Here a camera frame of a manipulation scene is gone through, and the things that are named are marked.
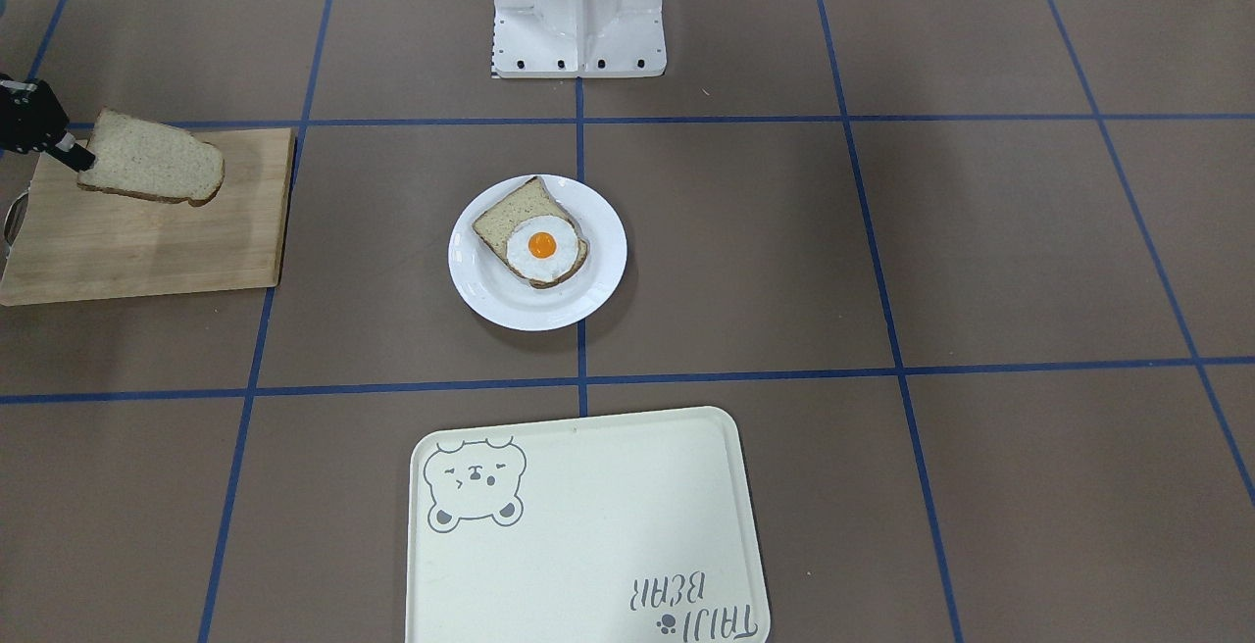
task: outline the white mounting bracket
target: white mounting bracket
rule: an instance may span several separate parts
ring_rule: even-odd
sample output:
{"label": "white mounting bracket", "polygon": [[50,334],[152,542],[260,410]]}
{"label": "white mounting bracket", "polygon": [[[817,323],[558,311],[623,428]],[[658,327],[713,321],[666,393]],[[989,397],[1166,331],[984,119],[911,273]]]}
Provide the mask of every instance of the white mounting bracket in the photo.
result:
{"label": "white mounting bracket", "polygon": [[663,0],[493,0],[492,73],[502,78],[658,77]]}

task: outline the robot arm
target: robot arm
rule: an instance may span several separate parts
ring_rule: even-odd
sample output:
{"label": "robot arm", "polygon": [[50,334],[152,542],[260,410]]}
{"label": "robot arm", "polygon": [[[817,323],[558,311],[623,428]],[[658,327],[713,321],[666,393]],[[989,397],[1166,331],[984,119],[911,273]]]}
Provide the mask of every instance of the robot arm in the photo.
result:
{"label": "robot arm", "polygon": [[15,153],[46,152],[82,172],[95,163],[95,156],[74,142],[65,129],[69,122],[46,82],[15,82],[0,73],[0,148]]}

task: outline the egg white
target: egg white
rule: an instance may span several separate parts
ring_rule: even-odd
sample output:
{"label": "egg white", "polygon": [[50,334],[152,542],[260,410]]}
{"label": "egg white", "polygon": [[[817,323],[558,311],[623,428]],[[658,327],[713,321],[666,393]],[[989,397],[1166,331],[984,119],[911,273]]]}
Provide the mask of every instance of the egg white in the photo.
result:
{"label": "egg white", "polygon": [[[557,250],[547,259],[537,259],[528,249],[532,235],[541,231],[553,236]],[[552,215],[533,216],[523,220],[506,240],[506,260],[528,280],[552,283],[575,266],[580,254],[580,240],[575,227],[561,217]]]}

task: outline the paw print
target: paw print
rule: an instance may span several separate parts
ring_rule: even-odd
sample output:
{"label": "paw print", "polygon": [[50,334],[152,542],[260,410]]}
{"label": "paw print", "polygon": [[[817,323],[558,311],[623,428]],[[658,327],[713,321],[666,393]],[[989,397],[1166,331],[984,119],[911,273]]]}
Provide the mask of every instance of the paw print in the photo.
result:
{"label": "paw print", "polygon": [[659,620],[656,625],[660,630],[663,630],[663,635],[675,633],[675,617],[671,614],[663,614],[663,620]]}

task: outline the fried egg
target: fried egg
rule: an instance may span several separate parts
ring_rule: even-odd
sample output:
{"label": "fried egg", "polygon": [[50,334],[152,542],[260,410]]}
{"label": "fried egg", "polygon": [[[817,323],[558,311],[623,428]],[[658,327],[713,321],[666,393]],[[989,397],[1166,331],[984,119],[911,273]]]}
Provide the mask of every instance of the fried egg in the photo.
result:
{"label": "fried egg", "polygon": [[567,274],[580,254],[575,227],[542,215],[523,220],[506,241],[506,260],[528,280],[552,283]]}

